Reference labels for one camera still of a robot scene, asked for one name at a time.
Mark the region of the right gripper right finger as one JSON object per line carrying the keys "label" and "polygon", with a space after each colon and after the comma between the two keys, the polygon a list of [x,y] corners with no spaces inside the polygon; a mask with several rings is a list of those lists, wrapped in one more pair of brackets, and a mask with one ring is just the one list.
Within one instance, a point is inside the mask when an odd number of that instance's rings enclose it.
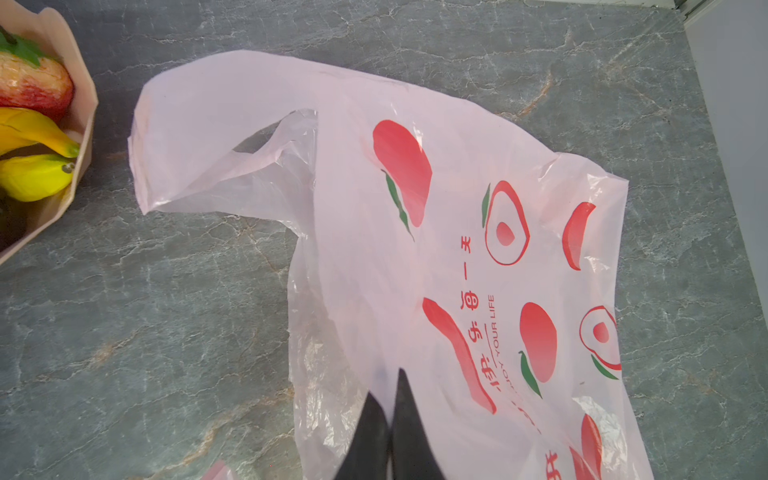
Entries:
{"label": "right gripper right finger", "polygon": [[398,372],[391,447],[394,479],[445,479],[430,447],[404,369]]}

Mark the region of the pink fruit print plastic bag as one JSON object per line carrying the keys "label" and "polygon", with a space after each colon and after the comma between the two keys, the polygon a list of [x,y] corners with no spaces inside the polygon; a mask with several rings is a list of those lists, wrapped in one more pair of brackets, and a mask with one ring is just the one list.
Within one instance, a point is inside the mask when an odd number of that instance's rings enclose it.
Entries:
{"label": "pink fruit print plastic bag", "polygon": [[129,161],[143,212],[275,220],[295,439],[333,478],[368,393],[404,369],[445,479],[649,479],[624,386],[625,179],[480,106],[256,51],[149,80]]}

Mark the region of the long yellow banana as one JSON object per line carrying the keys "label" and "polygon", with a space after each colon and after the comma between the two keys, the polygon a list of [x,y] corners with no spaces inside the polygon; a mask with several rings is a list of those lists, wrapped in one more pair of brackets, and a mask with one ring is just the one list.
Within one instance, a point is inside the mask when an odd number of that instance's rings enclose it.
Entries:
{"label": "long yellow banana", "polygon": [[1,154],[42,144],[65,158],[76,158],[80,145],[49,117],[30,109],[1,108]]}

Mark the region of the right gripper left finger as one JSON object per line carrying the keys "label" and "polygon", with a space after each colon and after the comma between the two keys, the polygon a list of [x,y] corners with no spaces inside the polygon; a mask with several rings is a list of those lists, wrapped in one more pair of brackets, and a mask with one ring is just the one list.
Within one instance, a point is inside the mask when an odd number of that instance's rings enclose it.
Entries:
{"label": "right gripper left finger", "polygon": [[390,451],[390,429],[385,413],[368,393],[354,436],[334,479],[385,480]]}

